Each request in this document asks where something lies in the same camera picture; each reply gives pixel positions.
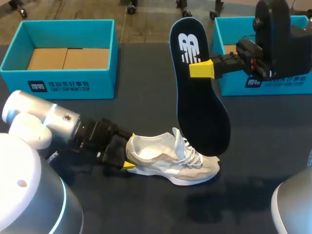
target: black insole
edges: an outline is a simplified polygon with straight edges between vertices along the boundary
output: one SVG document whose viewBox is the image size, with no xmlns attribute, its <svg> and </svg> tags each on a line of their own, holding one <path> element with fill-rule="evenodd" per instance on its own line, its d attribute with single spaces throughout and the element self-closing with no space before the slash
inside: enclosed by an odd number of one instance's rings
<svg viewBox="0 0 312 234">
<path fill-rule="evenodd" d="M 177 21 L 170 33 L 170 49 L 177 83 L 177 118 L 189 143 L 201 154 L 218 156 L 230 143 L 228 113 L 210 78 L 191 78 L 189 63 L 209 60 L 203 25 L 195 18 Z"/>
</svg>

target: caster wheel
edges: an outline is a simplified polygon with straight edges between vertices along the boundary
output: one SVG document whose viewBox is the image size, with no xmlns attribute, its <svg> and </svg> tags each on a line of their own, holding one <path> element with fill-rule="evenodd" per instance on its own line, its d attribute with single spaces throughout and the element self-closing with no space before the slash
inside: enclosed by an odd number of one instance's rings
<svg viewBox="0 0 312 234">
<path fill-rule="evenodd" d="M 133 6 L 133 5 L 128 5 L 127 6 L 127 13 L 129 15 L 133 15 L 136 12 L 136 10 L 137 10 L 136 7 Z"/>
<path fill-rule="evenodd" d="M 210 17 L 211 20 L 215 20 L 216 16 L 217 16 L 217 14 L 214 11 L 211 11 L 210 14 L 209 14 L 209 17 Z"/>
<path fill-rule="evenodd" d="M 9 1 L 9 5 L 11 6 L 12 10 L 17 10 L 18 8 L 18 5 L 13 1 Z"/>
<path fill-rule="evenodd" d="M 185 17 L 192 17 L 193 15 L 191 14 L 191 12 L 187 9 L 184 9 L 182 11 L 182 17 L 185 18 Z"/>
<path fill-rule="evenodd" d="M 25 10 L 24 8 L 20 9 L 20 10 L 19 10 L 19 13 L 20 13 L 20 16 L 21 16 L 23 19 L 27 18 L 27 12 L 26 12 L 26 10 Z"/>
</svg>

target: white shoelace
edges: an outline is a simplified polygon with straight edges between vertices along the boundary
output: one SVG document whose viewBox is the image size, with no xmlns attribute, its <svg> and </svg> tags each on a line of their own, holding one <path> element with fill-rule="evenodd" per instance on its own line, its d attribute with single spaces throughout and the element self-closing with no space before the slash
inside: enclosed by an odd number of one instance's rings
<svg viewBox="0 0 312 234">
<path fill-rule="evenodd" d="M 187 164 L 188 166 L 194 166 L 194 167 L 201 167 L 203 165 L 203 155 L 201 155 L 200 153 L 196 152 L 196 150 L 190 145 L 190 143 L 187 141 L 187 139 L 183 138 L 183 140 L 185 142 L 185 149 L 184 149 L 185 158 L 182 159 L 182 160 L 174 161 L 174 163 L 179 163 L 179 164 L 182 164 L 182 165 L 183 164 L 184 165 Z"/>
</svg>

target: tabletop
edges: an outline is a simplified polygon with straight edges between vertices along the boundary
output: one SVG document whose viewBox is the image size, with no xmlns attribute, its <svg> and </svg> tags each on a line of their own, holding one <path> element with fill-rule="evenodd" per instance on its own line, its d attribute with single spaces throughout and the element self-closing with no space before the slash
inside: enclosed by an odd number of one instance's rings
<svg viewBox="0 0 312 234">
<path fill-rule="evenodd" d="M 0 61 L 6 50 L 7 46 L 0 47 Z M 0 78 L 1 110 L 8 97 Z M 220 155 L 219 176 L 207 183 L 178 187 L 161 177 L 114 172 L 99 165 L 82 169 L 84 163 L 77 162 L 87 162 L 87 156 L 61 163 L 66 168 L 61 177 L 84 209 L 83 233 L 276 234 L 271 197 L 282 181 L 307 166 L 312 148 L 312 96 L 221 100 L 231 118 L 231 143 Z M 54 102 L 94 119 L 108 118 L 138 135 L 169 132 L 178 127 L 169 45 L 120 45 L 113 100 Z M 2 121 L 0 130 L 8 130 Z"/>
</svg>

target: blue box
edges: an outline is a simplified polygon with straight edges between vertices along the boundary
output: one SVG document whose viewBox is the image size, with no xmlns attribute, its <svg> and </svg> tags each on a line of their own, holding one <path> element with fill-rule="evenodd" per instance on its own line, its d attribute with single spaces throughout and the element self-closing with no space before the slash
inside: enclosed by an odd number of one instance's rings
<svg viewBox="0 0 312 234">
<path fill-rule="evenodd" d="M 226 54 L 225 45 L 236 45 L 244 36 L 255 35 L 253 20 L 254 17 L 216 18 L 212 43 L 213 53 L 224 55 Z M 306 16 L 291 16 L 292 25 L 305 28 L 307 23 Z M 312 72 L 298 77 L 260 82 L 253 77 L 248 77 L 245 72 L 238 71 L 224 74 L 218 82 L 222 96 L 312 93 Z"/>
<path fill-rule="evenodd" d="M 35 48 L 109 49 L 107 69 L 27 70 Z M 20 23 L 0 67 L 10 92 L 43 99 L 112 99 L 118 64 L 114 20 L 43 20 Z M 76 89 L 55 88 L 71 83 Z M 40 89 L 31 89 L 31 84 Z"/>
</svg>

